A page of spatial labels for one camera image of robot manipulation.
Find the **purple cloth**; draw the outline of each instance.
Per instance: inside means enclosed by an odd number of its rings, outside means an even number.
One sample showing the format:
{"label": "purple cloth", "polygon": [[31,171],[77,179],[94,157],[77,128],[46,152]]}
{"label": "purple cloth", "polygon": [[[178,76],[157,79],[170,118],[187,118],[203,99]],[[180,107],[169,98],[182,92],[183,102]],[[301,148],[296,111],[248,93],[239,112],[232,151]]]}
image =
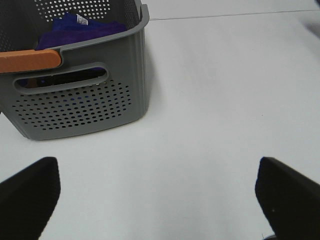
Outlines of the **purple cloth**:
{"label": "purple cloth", "polygon": [[52,31],[45,32],[35,50],[83,42],[126,31],[124,24],[116,21],[101,23],[88,20],[88,25],[77,23],[77,16],[66,13],[63,19],[54,19]]}

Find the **clothing tag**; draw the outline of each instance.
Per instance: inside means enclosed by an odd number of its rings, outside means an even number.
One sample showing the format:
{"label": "clothing tag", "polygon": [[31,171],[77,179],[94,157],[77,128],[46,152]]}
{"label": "clothing tag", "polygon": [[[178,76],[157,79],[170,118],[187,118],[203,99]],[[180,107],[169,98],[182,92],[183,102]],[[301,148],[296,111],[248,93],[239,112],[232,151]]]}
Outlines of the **clothing tag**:
{"label": "clothing tag", "polygon": [[81,25],[89,25],[89,21],[79,14],[76,15],[76,22]]}

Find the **gray plastic basket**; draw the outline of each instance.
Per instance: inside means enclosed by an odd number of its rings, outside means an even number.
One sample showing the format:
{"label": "gray plastic basket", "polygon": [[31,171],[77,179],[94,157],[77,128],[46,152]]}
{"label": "gray plastic basket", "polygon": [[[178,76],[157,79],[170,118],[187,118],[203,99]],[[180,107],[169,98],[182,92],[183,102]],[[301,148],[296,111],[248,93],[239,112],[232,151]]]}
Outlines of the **gray plastic basket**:
{"label": "gray plastic basket", "polygon": [[[70,10],[101,22],[118,21],[128,30],[52,48],[61,56],[57,68],[0,74],[0,110],[29,139],[101,131],[147,111],[144,27],[149,12],[140,0],[0,0],[0,52],[33,49],[38,37],[50,31],[52,18]],[[94,68],[106,73],[36,88],[18,84]]]}

